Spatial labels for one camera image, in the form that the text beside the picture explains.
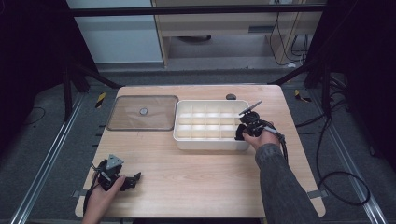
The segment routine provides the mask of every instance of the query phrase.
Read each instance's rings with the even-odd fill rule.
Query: white plastic tray
[[[180,149],[246,150],[249,144],[236,141],[240,112],[248,108],[241,100],[179,101],[174,138]]]

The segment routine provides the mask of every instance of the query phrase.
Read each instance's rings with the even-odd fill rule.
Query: clear plastic lid
[[[172,131],[175,95],[130,95],[116,99],[107,122],[110,131]]]

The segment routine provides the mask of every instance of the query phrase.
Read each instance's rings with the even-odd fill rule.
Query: small black object
[[[236,100],[236,96],[234,94],[230,93],[230,94],[227,94],[225,96],[225,99],[227,99],[227,100]]]
[[[245,124],[239,124],[238,129],[236,129],[236,135],[235,135],[235,140],[237,141],[244,141],[244,135],[242,135],[242,132],[247,128]]]

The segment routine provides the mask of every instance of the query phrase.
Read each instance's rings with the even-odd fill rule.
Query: white cabinet
[[[149,0],[67,0],[70,8],[151,7]],[[153,16],[76,17],[100,65],[163,63]]]

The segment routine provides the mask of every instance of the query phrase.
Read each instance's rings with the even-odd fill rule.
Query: wooden table
[[[317,186],[282,90],[271,85],[139,86],[124,87],[122,95],[176,95],[179,100],[225,100],[233,93],[286,135],[289,164],[306,191]],[[99,164],[114,154],[123,159],[121,174],[142,172],[135,189],[118,194],[107,217],[265,217],[255,151],[180,150],[173,132],[115,132],[105,130],[93,159]],[[84,189],[91,185],[93,170]],[[76,215],[82,217],[84,197]],[[321,198],[312,200],[320,216]]]

